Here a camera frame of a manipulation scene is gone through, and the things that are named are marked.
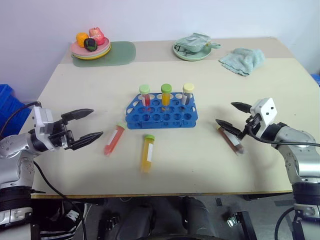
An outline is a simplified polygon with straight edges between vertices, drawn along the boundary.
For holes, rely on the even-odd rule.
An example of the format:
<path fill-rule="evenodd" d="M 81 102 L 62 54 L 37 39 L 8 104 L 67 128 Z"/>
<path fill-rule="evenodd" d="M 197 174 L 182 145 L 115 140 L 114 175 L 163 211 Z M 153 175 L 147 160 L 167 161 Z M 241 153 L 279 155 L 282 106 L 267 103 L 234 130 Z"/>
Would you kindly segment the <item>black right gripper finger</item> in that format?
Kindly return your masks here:
<path fill-rule="evenodd" d="M 234 106 L 239 111 L 242 111 L 244 113 L 250 113 L 251 112 L 251 105 L 243 102 L 232 102 L 232 106 Z"/>
<path fill-rule="evenodd" d="M 244 133 L 240 129 L 234 127 L 231 123 L 229 123 L 225 120 L 221 120 L 221 119 L 216 119 L 215 121 L 221 128 L 223 128 L 225 131 L 233 134 L 238 139 L 244 138 Z"/>

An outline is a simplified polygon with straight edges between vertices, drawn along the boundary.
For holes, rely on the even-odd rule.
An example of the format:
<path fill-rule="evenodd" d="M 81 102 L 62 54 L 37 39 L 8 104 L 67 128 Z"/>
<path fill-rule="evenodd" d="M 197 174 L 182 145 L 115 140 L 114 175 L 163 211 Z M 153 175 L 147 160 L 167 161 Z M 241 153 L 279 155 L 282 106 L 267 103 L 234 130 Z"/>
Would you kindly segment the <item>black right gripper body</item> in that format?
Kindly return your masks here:
<path fill-rule="evenodd" d="M 261 128 L 261 116 L 259 114 L 256 114 L 255 116 L 251 115 L 246 121 L 245 126 L 240 134 L 240 138 L 243 139 L 246 135 L 257 138 L 256 134 Z"/>

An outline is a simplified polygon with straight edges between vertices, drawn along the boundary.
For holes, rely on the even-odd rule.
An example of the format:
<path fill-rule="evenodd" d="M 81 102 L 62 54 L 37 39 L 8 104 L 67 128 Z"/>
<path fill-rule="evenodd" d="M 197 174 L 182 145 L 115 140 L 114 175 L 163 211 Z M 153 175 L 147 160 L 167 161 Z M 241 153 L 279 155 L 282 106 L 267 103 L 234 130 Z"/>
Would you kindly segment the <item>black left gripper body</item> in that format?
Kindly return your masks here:
<path fill-rule="evenodd" d="M 72 120 L 74 119 L 71 117 L 65 117 L 54 122 L 52 133 L 48 138 L 55 147 L 75 150 L 73 133 L 67 128 L 68 122 Z"/>

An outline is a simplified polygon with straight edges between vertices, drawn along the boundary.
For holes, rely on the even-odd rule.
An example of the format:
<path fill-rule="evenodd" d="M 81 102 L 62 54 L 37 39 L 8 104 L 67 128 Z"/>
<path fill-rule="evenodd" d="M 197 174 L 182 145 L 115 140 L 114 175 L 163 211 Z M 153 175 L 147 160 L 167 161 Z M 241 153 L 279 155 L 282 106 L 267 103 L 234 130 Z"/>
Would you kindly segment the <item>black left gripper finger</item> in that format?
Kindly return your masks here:
<path fill-rule="evenodd" d="M 78 150 L 80 148 L 83 148 L 91 143 L 93 143 L 95 140 L 100 138 L 104 132 L 93 132 L 89 133 L 87 135 L 84 135 L 80 137 L 78 140 L 74 140 L 71 134 L 67 137 L 67 147 L 66 149 L 71 149 L 73 151 Z"/>
<path fill-rule="evenodd" d="M 61 119 L 65 124 L 67 124 L 69 121 L 82 119 L 93 112 L 94 110 L 90 108 L 77 109 L 62 114 Z"/>

